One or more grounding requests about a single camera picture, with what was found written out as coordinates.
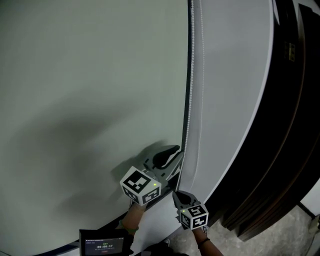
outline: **display screen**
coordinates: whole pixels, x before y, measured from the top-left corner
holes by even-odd
[[[124,238],[109,238],[109,239],[91,239],[85,240],[85,255],[98,256],[119,254],[122,252]]]

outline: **wrist strap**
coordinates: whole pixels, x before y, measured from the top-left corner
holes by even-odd
[[[198,243],[198,249],[200,249],[200,246],[202,246],[206,241],[210,241],[210,239],[206,238],[202,242]]]
[[[139,230],[139,227],[137,227],[136,229],[132,229],[132,228],[126,228],[123,224],[122,224],[122,219],[119,220],[119,225],[125,229],[126,231],[128,231],[129,234],[135,233]]]

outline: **black device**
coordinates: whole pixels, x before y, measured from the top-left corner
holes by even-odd
[[[79,230],[80,256],[128,256],[133,241],[125,229]]]

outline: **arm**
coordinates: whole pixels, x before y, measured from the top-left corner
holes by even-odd
[[[126,230],[136,230],[139,227],[139,223],[141,221],[141,218],[146,210],[147,205],[140,206],[137,203],[134,203],[125,217],[122,220],[122,226],[119,224],[116,229],[123,229]],[[136,232],[129,232],[130,235],[135,235]]]
[[[202,241],[207,239],[206,234],[200,227],[193,229],[192,232],[197,244],[200,244]],[[202,256],[223,256],[223,254],[218,250],[217,247],[214,246],[214,244],[210,240],[201,244],[199,249]]]

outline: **tiled floor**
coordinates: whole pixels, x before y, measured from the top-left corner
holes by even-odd
[[[207,233],[224,256],[304,256],[312,242],[308,232],[310,221],[311,218],[296,206],[273,226],[246,242],[222,227],[219,221]],[[179,228],[169,238],[170,247],[176,253],[200,255],[190,230]]]

